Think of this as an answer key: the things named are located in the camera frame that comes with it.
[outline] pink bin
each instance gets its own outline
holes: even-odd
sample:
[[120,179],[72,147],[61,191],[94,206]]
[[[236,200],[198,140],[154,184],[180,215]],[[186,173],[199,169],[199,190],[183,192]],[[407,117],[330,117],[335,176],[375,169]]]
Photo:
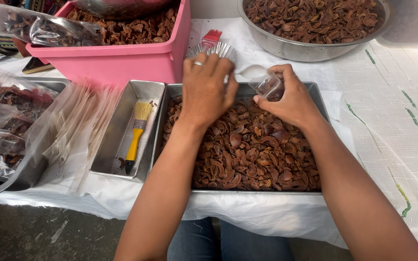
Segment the pink bin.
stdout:
[[[73,8],[74,5],[67,2],[55,16],[65,17]],[[129,80],[181,83],[190,28],[189,0],[182,0],[171,38],[165,43],[86,47],[27,44],[26,48],[73,81],[78,77],[89,77],[120,87],[125,87]]]

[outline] rectangular metal pan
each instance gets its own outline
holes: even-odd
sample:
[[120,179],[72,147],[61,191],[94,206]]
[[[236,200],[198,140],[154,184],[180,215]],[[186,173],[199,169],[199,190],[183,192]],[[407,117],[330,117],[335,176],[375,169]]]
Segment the rectangular metal pan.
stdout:
[[[39,85],[47,87],[51,90],[61,93],[62,90],[70,84],[70,81],[67,79],[61,78],[42,78],[42,77],[24,77],[27,80],[33,81]],[[33,187],[43,174],[44,170],[48,166],[48,161],[43,159],[41,160],[36,167],[34,163],[30,163],[33,160],[33,157],[26,155],[19,166],[15,170],[14,175],[12,175],[7,181],[0,182],[0,192],[4,190],[8,191],[21,191]]]
[[[321,93],[319,91],[319,87],[316,83],[313,82],[305,82],[305,86],[307,87],[307,90],[309,91],[309,94],[311,95],[312,100],[317,105],[317,108],[321,112],[322,116],[330,122],[330,119],[327,114],[327,109],[325,108],[324,102],[322,100]],[[182,95],[182,84],[170,84],[167,85],[167,88],[164,92],[164,96],[162,98],[161,102],[161,108],[159,113],[159,119],[157,122],[157,132],[156,137],[154,139],[154,149],[152,152],[152,159],[151,159],[151,166],[156,163],[157,158],[161,154],[161,149],[163,145],[163,125],[167,122],[168,115],[168,104],[171,101],[171,99]],[[256,95],[256,92],[254,89],[252,89],[247,83],[240,83],[240,86],[238,88],[238,92],[236,93],[237,99],[245,99],[245,98],[252,98],[254,95]],[[231,190],[196,190],[192,189],[191,193],[196,194],[233,194],[233,193],[249,193],[249,194],[292,194],[292,195],[322,195],[321,192],[282,192],[282,191],[231,191]]]
[[[148,176],[155,140],[157,115],[164,93],[165,84],[149,81],[131,80],[124,89],[122,97],[107,126],[104,137],[93,159],[90,173],[127,179],[143,183]],[[135,115],[133,109],[137,101],[150,103],[153,109],[149,115],[143,134],[138,142],[135,165],[129,175],[120,168],[119,158],[125,159],[131,140]]]

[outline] hand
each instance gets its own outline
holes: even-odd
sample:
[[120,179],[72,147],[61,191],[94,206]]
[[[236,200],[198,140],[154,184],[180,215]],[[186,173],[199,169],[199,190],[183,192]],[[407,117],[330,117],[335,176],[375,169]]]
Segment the hand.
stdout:
[[254,102],[261,109],[269,111],[300,129],[310,126],[317,119],[323,119],[306,86],[294,73],[291,64],[275,65],[269,69],[284,80],[285,93],[278,102],[269,102],[259,95],[254,96]]
[[[207,56],[200,52],[196,58],[183,63],[183,104],[179,122],[203,133],[235,101],[238,83],[233,70],[235,65],[228,58],[217,54]],[[227,87],[224,79],[229,74]]]

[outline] table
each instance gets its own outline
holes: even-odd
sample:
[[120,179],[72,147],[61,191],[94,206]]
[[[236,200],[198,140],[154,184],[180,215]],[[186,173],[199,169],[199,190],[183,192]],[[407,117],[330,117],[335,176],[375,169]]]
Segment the table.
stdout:
[[[238,52],[237,69],[287,63],[256,45],[240,18],[193,19],[190,44],[209,29]],[[22,75],[27,59],[0,59]],[[293,64],[299,78],[318,83],[332,124],[418,240],[418,49],[388,49],[376,41],[336,59]],[[33,76],[61,77],[57,71]],[[37,186],[0,193],[0,203],[54,206],[125,219],[141,184],[89,175],[78,193],[54,172]],[[219,217],[249,231],[328,241],[345,247],[322,196],[192,195],[184,219]]]

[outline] concrete floor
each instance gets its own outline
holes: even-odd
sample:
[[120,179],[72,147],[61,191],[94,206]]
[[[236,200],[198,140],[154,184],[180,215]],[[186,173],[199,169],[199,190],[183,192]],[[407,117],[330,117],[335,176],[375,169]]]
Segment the concrete floor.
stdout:
[[[125,224],[73,210],[0,205],[0,261],[109,261]],[[351,261],[348,250],[293,238],[296,261]]]

